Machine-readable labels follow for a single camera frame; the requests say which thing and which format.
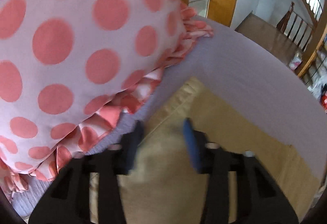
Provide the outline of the wooden stair railing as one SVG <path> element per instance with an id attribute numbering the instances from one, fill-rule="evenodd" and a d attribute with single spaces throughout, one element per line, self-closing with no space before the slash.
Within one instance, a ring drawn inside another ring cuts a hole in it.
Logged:
<path id="1" fill-rule="evenodd" d="M 291 0 L 289 8 L 277 23 L 276 28 L 300 52 L 308 47 L 323 13 L 322 0 Z"/>

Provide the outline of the lavender bed sheet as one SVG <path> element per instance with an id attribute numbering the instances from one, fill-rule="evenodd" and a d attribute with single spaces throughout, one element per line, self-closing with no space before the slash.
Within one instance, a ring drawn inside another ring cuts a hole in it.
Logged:
<path id="1" fill-rule="evenodd" d="M 99 152 L 137 119 L 146 137 L 136 169 L 120 177 L 128 223 L 198 223 L 206 177 L 189 164 L 182 120 L 229 151 L 254 151 L 303 219 L 326 167 L 326 115 L 300 80 L 259 45 L 212 22 L 135 115 L 124 115 Z"/>

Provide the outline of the pink polka dot pillow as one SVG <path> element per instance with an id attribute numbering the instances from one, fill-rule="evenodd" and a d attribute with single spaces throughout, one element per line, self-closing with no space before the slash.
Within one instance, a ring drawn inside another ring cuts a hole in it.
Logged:
<path id="1" fill-rule="evenodd" d="M 1 0 L 1 189 L 52 181 L 212 28 L 180 0 Z"/>

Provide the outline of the khaki beige pants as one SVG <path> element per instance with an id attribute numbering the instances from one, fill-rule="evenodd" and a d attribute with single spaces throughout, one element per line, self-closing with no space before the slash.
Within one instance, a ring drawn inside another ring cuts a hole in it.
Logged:
<path id="1" fill-rule="evenodd" d="M 118 178 L 127 223 L 298 223 L 320 185 L 292 145 L 190 79 Z"/>

